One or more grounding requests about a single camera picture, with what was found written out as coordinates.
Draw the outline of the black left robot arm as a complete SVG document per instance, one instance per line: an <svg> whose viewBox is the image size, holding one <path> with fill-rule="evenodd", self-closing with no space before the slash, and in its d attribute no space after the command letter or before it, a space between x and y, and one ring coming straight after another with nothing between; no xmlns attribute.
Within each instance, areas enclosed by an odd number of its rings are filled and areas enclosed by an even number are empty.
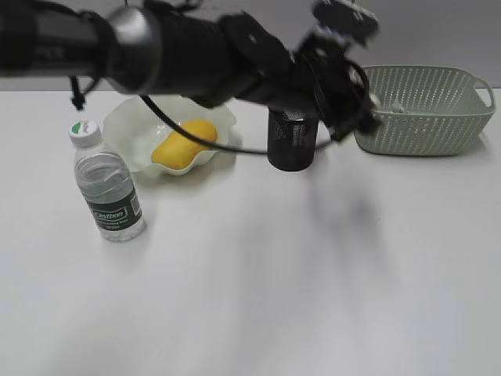
<svg viewBox="0 0 501 376"><path fill-rule="evenodd" d="M288 49L245 12L193 16L196 3L145 1L109 16L50 1L1 4L4 78L80 77L138 96L179 95L213 108L229 99L297 111L331 139L379 126L363 69L347 58L379 31L370 11L317 1L313 28Z"/></svg>

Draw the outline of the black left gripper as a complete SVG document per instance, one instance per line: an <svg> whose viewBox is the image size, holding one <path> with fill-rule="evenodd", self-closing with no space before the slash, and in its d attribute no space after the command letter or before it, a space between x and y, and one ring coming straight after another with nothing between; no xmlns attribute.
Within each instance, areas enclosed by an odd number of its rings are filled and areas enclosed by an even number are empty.
<svg viewBox="0 0 501 376"><path fill-rule="evenodd" d="M309 33L293 51L265 35L265 77L272 85L267 106L296 111L324 123L335 142L351 133L373 134L382 121L373 112L368 79L334 39Z"/></svg>

